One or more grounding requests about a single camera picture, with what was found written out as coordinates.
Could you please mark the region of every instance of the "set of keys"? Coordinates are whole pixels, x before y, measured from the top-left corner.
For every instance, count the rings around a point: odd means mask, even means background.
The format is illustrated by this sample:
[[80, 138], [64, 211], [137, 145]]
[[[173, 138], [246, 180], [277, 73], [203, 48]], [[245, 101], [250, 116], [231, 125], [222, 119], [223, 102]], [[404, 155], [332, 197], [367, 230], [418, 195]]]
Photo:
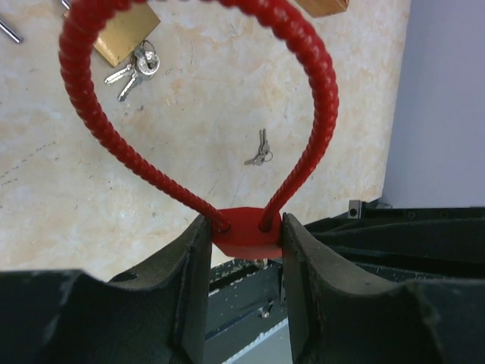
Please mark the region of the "set of keys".
[[[152, 49], [147, 49], [145, 47], [147, 44], [149, 44]], [[110, 77], [107, 77], [105, 83], [107, 85], [112, 85], [125, 76], [131, 76], [128, 84], [118, 96], [118, 101], [123, 102], [126, 100], [131, 90], [140, 85], [144, 80], [151, 80], [159, 68], [160, 58], [157, 56], [153, 45], [148, 40], [145, 40], [141, 45], [136, 47], [131, 56], [130, 63], [121, 71], [115, 72]]]
[[273, 153], [270, 150], [270, 145], [266, 137], [266, 129], [260, 130], [258, 154], [253, 159], [249, 159], [248, 161], [245, 161], [244, 164], [262, 165], [265, 162], [270, 162], [272, 159], [273, 159]]

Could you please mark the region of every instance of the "gray floor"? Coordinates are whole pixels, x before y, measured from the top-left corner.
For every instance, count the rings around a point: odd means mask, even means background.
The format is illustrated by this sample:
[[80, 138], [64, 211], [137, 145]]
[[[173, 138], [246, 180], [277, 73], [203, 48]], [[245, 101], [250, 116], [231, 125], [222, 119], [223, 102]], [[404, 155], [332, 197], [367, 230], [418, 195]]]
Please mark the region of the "gray floor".
[[248, 351], [234, 364], [292, 364], [291, 349], [289, 346], [288, 325], [284, 325], [270, 337], [266, 338], [254, 349]]

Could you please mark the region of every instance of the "red coiled cable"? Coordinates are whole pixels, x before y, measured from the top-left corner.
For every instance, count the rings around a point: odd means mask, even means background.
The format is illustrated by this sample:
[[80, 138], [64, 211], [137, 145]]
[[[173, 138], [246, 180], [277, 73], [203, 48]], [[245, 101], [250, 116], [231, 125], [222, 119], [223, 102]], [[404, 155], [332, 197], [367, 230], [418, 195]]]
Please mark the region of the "red coiled cable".
[[[314, 99], [314, 123], [302, 157], [264, 208], [259, 227], [270, 231], [274, 217], [316, 168], [328, 147], [339, 106], [332, 60], [313, 26], [286, 0], [218, 0], [225, 7], [237, 6], [244, 14], [256, 16], [263, 27], [286, 41], [309, 78]], [[61, 75], [70, 101], [92, 135], [133, 173], [191, 209], [200, 212], [228, 231], [230, 221], [205, 200], [171, 180], [149, 164], [113, 128], [100, 106], [91, 81], [91, 52], [99, 32], [115, 11], [126, 11], [132, 3], [146, 0], [74, 0], [59, 40]]]

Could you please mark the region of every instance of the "padlock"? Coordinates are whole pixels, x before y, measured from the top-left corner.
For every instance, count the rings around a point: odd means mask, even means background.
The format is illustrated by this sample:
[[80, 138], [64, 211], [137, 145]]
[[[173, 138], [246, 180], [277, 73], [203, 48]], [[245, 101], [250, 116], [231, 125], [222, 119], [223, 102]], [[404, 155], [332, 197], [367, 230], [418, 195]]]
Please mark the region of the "padlock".
[[[62, 1], [69, 8], [69, 2]], [[160, 24], [157, 14], [147, 3], [134, 4], [120, 11], [106, 23], [96, 40], [95, 49], [112, 66], [117, 67]]]

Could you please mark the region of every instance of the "red cable shackle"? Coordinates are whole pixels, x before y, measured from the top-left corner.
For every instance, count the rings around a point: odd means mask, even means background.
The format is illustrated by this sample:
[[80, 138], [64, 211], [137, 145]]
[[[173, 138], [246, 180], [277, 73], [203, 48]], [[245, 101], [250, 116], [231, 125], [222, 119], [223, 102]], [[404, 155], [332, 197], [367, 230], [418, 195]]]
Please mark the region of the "red cable shackle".
[[227, 255], [241, 259], [281, 256], [280, 210], [295, 194], [324, 156], [335, 128], [339, 108], [332, 59], [313, 26], [286, 0], [218, 0], [237, 6], [270, 27], [296, 54], [308, 75], [314, 99], [314, 122], [300, 160], [264, 209], [217, 210], [149, 164], [127, 144], [106, 117], [91, 81], [91, 53], [99, 32], [116, 11], [146, 0], [74, 0], [59, 39], [61, 76], [70, 101], [92, 135], [134, 174], [170, 197], [210, 219], [213, 239]]

